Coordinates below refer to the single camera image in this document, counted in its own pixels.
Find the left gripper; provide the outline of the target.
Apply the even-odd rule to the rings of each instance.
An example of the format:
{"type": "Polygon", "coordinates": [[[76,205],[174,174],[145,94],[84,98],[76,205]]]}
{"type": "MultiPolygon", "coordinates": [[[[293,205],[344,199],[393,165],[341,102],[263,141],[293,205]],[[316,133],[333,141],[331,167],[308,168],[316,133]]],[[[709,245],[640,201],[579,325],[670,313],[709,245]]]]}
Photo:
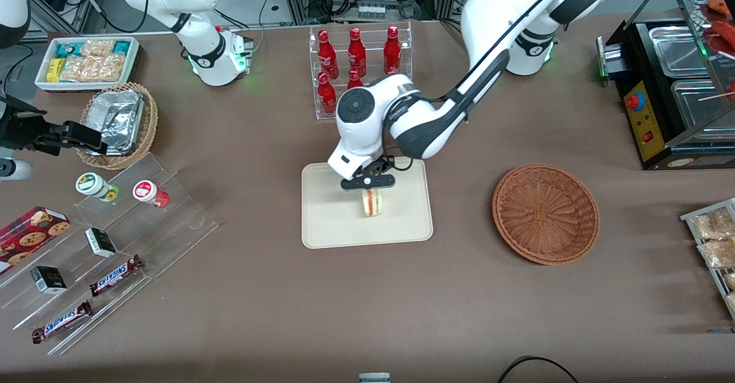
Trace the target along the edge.
{"type": "Polygon", "coordinates": [[[396,165],[396,159],[385,153],[360,156],[348,151],[341,141],[327,163],[342,178],[341,189],[358,190],[361,200],[365,200],[365,191],[370,189],[381,189],[381,197],[385,199],[389,188],[396,184],[396,177],[389,174],[396,165]]]}

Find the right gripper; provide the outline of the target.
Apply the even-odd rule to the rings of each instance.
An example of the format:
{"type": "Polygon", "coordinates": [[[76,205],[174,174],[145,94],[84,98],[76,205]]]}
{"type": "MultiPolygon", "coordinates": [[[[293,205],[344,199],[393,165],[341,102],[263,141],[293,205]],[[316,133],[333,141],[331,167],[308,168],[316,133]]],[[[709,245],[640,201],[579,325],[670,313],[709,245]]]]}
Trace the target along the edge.
{"type": "Polygon", "coordinates": [[[1,120],[3,148],[33,149],[52,156],[60,155],[62,148],[107,154],[108,146],[99,131],[74,121],[62,125],[47,123],[44,119],[47,111],[10,95],[2,95],[1,101],[5,106],[1,120]]]}

